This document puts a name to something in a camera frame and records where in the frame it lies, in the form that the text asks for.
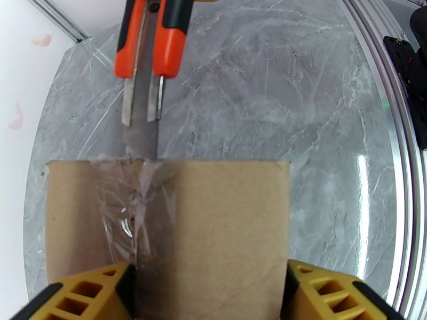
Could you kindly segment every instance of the cardboard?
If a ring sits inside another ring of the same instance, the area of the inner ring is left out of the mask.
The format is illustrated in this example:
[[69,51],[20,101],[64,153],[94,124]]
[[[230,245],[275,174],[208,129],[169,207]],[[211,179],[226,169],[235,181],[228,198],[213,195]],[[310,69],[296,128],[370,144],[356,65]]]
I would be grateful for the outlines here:
[[[113,212],[134,204],[147,175],[142,162],[107,169],[52,162],[49,170],[49,280],[112,263],[98,198]],[[151,176],[146,233],[137,225],[134,247],[141,318],[277,320],[287,269],[289,163],[166,162]],[[150,242],[155,258],[147,258],[141,241]]]

